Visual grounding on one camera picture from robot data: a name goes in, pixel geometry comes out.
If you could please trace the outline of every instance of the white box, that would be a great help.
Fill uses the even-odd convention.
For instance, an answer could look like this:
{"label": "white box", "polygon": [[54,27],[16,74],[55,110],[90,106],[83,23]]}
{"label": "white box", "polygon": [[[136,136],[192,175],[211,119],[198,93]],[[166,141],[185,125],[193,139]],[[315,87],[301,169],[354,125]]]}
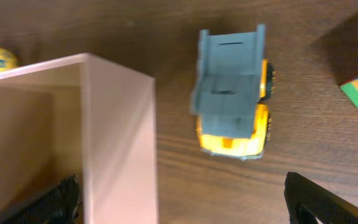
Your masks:
{"label": "white box", "polygon": [[84,223],[157,223],[154,79],[91,54],[0,73],[0,210],[74,173]]}

